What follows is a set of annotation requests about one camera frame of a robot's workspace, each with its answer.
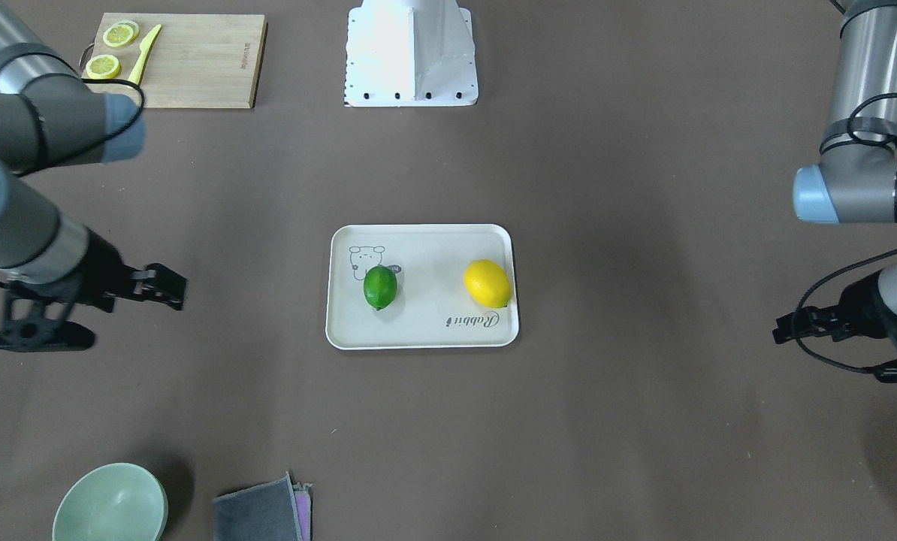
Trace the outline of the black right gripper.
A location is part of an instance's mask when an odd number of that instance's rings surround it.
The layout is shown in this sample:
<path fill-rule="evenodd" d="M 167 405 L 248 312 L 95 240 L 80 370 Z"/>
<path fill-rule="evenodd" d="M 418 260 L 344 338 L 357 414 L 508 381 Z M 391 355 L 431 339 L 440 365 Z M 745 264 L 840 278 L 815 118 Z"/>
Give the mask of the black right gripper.
<path fill-rule="evenodd" d="M 163 264 L 127 266 L 111 243 L 88 231 L 84 254 L 59 280 L 41 284 L 2 282 L 0 350 L 84 352 L 94 346 L 97 336 L 71 321 L 78 305 L 112 313 L 118 298 L 146 298 L 181 311 L 188 284 L 187 278 Z"/>

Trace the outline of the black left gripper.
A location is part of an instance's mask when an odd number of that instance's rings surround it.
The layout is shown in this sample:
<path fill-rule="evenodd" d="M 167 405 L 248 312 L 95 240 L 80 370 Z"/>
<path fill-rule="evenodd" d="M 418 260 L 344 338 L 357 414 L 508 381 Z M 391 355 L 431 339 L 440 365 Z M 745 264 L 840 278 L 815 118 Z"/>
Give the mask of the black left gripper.
<path fill-rule="evenodd" d="M 844 290 L 836 305 L 803 307 L 802 314 L 779 316 L 772 329 L 776 345 L 811 336 L 829 337 L 833 342 L 850 337 L 886 339 L 897 353 L 897 315 L 879 297 L 877 281 L 860 280 Z M 882 383 L 897 383 L 897 357 L 878 365 L 855 367 L 812 352 L 807 346 L 802 346 L 802 350 L 841 370 L 868 374 Z"/>

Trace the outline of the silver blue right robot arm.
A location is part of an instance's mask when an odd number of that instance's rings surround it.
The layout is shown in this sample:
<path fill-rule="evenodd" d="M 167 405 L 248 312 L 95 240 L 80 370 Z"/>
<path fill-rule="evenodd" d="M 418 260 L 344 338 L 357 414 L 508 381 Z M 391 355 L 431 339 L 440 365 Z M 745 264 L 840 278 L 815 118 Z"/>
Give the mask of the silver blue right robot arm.
<path fill-rule="evenodd" d="M 83 352 L 95 333 L 75 306 L 116 299 L 181 310 L 187 280 L 163 264 L 135 268 L 26 184 L 27 175 L 137 156 L 145 95 L 98 93 L 0 1 L 0 273 L 3 352 Z"/>

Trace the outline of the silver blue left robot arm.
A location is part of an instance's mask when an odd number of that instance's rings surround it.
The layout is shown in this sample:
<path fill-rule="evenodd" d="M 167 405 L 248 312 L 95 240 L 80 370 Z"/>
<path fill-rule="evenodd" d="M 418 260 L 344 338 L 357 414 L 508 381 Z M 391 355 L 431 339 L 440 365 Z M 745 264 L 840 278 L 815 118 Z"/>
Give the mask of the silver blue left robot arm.
<path fill-rule="evenodd" d="M 841 52 L 829 126 L 819 163 L 796 172 L 794 211 L 818 225 L 897 225 L 897 1 L 848 1 L 838 10 Z M 889 251 L 895 255 L 897 249 Z M 778 318 L 776 343 L 866 337 L 891 342 L 897 353 L 897 263 L 844 288 L 836 305 L 810 306 L 808 298 Z M 897 358 L 868 367 L 820 360 L 897 383 Z"/>

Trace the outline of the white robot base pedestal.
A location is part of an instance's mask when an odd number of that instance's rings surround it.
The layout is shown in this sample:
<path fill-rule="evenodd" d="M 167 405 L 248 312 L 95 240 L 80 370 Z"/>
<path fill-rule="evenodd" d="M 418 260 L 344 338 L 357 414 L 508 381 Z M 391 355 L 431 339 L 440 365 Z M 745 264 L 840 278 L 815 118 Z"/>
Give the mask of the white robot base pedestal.
<path fill-rule="evenodd" d="M 343 105 L 466 107 L 479 101 L 470 10 L 455 1 L 364 1 L 348 12 Z"/>

